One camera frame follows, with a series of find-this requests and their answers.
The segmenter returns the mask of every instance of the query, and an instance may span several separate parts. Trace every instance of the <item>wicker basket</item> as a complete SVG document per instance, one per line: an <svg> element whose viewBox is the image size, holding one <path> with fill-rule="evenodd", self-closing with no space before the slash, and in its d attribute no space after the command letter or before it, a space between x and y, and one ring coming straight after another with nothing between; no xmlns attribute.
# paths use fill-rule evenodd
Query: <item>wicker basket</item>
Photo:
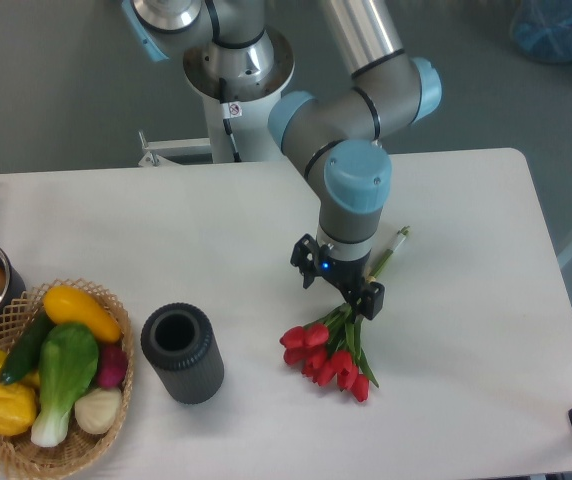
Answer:
<svg viewBox="0 0 572 480"><path fill-rule="evenodd" d="M74 420L74 414L71 415L66 439L53 448L41 448L31 443L30 430L15 437L0 435L0 472L8 478L55 480L88 467L108 450L126 418L133 385L133 332L123 305L102 286L81 279L56 280L24 292L0 315L0 349L10 350L24 327L41 308L46 291L55 285L71 285L91 294L119 322L124 334L121 347L128 357L128 371L122 383L122 406L112 427L103 435L84 432Z"/></svg>

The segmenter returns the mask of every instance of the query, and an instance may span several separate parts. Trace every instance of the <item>red radish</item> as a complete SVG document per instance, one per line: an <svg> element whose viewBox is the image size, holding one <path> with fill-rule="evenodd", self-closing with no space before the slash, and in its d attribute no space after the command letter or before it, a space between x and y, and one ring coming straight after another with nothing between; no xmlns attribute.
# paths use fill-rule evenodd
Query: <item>red radish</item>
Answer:
<svg viewBox="0 0 572 480"><path fill-rule="evenodd" d="M99 354L96 382L101 388L118 387L126 376L128 358L117 345L104 345Z"/></svg>

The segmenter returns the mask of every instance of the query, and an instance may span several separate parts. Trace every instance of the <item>tulip bouquet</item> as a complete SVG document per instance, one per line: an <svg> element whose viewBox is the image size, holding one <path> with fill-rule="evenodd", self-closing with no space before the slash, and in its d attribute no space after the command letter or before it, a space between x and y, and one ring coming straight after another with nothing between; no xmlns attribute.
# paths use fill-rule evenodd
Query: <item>tulip bouquet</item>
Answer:
<svg viewBox="0 0 572 480"><path fill-rule="evenodd" d="M409 233L409 227L397 232L393 245L378 259L367 282L381 274ZM355 318L352 307L344 303L308 325L291 328L279 340L286 348L284 362L291 366L303 362L302 374L320 387L336 376L340 390L350 391L358 402L367 400L370 384L378 388L379 384L362 346L363 320L361 315Z"/></svg>

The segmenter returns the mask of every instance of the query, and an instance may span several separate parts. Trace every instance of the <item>blue joint cap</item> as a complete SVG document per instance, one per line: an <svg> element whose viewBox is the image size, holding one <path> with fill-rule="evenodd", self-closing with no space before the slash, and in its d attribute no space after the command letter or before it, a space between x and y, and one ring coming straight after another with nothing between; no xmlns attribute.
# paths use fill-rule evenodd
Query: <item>blue joint cap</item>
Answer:
<svg viewBox="0 0 572 480"><path fill-rule="evenodd" d="M365 215L386 203L392 172L384 150L367 140L346 140L330 150L324 165L324 183L342 208Z"/></svg>
<svg viewBox="0 0 572 480"><path fill-rule="evenodd" d="M442 82L439 79L437 70L433 68L431 63L425 58L411 59L417 71L419 72L419 80L422 83L422 96L419 100L419 110L413 123L420 118L424 118L435 111L439 102L442 100Z"/></svg>
<svg viewBox="0 0 572 480"><path fill-rule="evenodd" d="M291 119L302 105L314 99L315 97L308 92L292 92L277 102L271 110L268 116L268 131L282 152L284 151L282 148L284 134Z"/></svg>
<svg viewBox="0 0 572 480"><path fill-rule="evenodd" d="M141 42L144 50L146 50L149 58L155 63L168 60L168 57L159 49L148 31L140 23L130 0L122 0L122 10L128 19L128 23L133 27L135 35L137 35L137 39Z"/></svg>

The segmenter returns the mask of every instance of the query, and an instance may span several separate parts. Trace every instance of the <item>green cucumber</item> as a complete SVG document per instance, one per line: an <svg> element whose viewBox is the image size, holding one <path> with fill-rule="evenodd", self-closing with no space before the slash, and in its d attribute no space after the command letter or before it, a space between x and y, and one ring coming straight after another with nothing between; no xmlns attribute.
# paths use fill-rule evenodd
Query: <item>green cucumber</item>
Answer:
<svg viewBox="0 0 572 480"><path fill-rule="evenodd" d="M0 382L4 385L19 382L28 372L37 368L42 343L54 327L55 324L46 312L40 311L8 352L0 370Z"/></svg>

